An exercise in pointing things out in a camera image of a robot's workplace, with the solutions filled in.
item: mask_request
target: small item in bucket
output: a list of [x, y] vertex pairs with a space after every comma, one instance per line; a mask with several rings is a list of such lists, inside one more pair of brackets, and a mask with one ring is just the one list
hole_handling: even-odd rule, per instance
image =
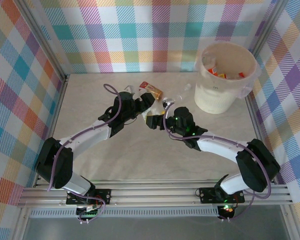
[[221, 74], [218, 74], [218, 77], [226, 79], [227, 75], [225, 73], [221, 73]]
[[211, 54], [205, 54], [202, 57], [202, 64], [204, 65], [205, 69], [207, 69], [207, 71], [215, 76], [218, 76], [217, 73], [217, 60], [216, 57], [211, 55]]
[[161, 97], [162, 97], [162, 95], [163, 95], [163, 92], [160, 89], [158, 89], [155, 86], [147, 83], [146, 81], [144, 81], [143, 83], [140, 84], [139, 91], [140, 90], [141, 91], [142, 90], [146, 90], [146, 91], [152, 93], [152, 95], [154, 96], [154, 98], [157, 99], [157, 100], [160, 100]]

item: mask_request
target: black mounting plate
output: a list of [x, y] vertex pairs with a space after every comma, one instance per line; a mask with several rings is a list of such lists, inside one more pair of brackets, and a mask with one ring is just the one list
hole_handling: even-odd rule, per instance
[[[94, 196], [103, 199], [106, 205], [110, 204], [111, 189], [95, 189], [94, 193]], [[71, 192], [67, 193], [65, 204], [80, 205], [80, 203], [78, 203], [77, 196], [73, 195]]]
[[243, 191], [237, 191], [226, 197], [225, 201], [221, 201], [217, 198], [214, 187], [200, 187], [198, 190], [202, 204], [242, 204], [245, 202]]

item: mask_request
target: colorful checkered fabric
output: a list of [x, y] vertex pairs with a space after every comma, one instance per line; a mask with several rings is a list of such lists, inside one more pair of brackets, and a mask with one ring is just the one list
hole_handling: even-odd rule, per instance
[[0, 240], [8, 238], [52, 121], [61, 80], [13, 0], [0, 0]]
[[28, 0], [68, 73], [193, 71], [197, 54], [215, 41], [248, 48], [274, 3]]
[[291, 0], [257, 58], [253, 96], [267, 146], [300, 220], [300, 0]]

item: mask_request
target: plastic container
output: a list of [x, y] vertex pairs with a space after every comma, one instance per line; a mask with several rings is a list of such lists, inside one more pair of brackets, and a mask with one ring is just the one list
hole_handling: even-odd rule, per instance
[[[242, 79], [230, 79], [215, 76], [203, 65], [205, 55], [215, 56], [218, 74], [237, 76]], [[217, 42], [209, 45], [196, 63], [198, 77], [195, 86], [194, 101], [197, 106], [210, 114], [221, 114], [227, 111], [236, 98], [246, 97], [253, 88], [261, 70], [255, 59], [243, 46], [230, 42]]]

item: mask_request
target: marble surface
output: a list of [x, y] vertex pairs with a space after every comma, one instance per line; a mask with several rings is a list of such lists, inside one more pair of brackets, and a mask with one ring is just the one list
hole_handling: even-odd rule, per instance
[[[127, 85], [137, 87], [147, 81], [168, 97], [185, 84], [192, 84], [182, 105], [189, 108], [197, 125], [234, 140], [255, 138], [245, 100], [236, 99], [228, 111], [218, 115], [205, 113], [196, 106], [196, 77], [195, 72], [72, 74], [54, 137], [60, 139], [88, 127], [113, 105], [115, 96], [104, 90], [104, 83], [123, 91]], [[190, 149], [183, 142], [171, 140], [165, 131], [149, 129], [139, 116], [114, 137], [77, 157], [73, 171], [90, 180], [219, 179], [238, 173], [239, 169], [228, 159]]]

